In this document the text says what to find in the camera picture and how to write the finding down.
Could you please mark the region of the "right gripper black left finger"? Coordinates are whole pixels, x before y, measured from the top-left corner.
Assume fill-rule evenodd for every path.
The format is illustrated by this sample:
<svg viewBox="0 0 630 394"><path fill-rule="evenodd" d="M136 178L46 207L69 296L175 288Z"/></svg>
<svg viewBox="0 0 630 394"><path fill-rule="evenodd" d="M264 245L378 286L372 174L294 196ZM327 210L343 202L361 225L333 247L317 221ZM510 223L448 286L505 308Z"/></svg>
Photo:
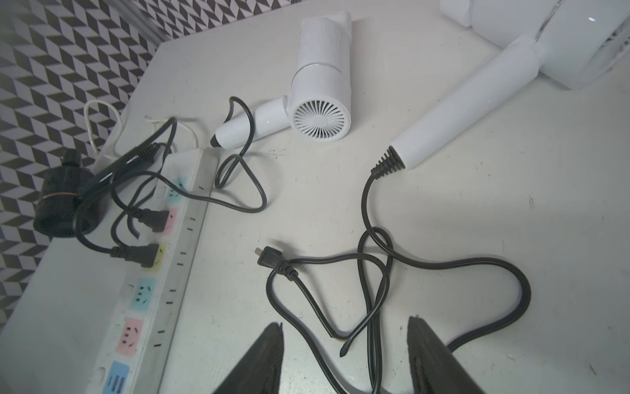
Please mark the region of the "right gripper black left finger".
<svg viewBox="0 0 630 394"><path fill-rule="evenodd" d="M270 323L214 393L277 394L284 349L282 324Z"/></svg>

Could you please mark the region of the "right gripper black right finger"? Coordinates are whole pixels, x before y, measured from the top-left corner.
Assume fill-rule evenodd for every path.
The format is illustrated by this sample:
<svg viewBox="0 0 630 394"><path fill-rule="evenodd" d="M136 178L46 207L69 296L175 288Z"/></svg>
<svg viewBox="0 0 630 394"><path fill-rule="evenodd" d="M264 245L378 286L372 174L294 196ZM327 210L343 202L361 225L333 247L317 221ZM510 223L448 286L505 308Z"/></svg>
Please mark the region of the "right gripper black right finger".
<svg viewBox="0 0 630 394"><path fill-rule="evenodd" d="M410 317L407 328L414 393L472 393L473 380L427 322Z"/></svg>

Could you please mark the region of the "white power strip colourful sockets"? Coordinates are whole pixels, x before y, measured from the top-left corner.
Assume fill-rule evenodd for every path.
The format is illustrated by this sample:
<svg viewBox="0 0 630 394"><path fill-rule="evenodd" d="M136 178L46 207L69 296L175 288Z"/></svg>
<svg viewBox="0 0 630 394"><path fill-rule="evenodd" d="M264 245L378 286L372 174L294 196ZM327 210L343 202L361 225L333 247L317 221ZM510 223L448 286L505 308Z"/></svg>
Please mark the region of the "white power strip colourful sockets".
<svg viewBox="0 0 630 394"><path fill-rule="evenodd" d="M160 388L208 205L159 183L147 206L166 210L169 219L161 233L139 231L139 244L158 245L154 266L128 269L88 393L156 393Z"/></svg>

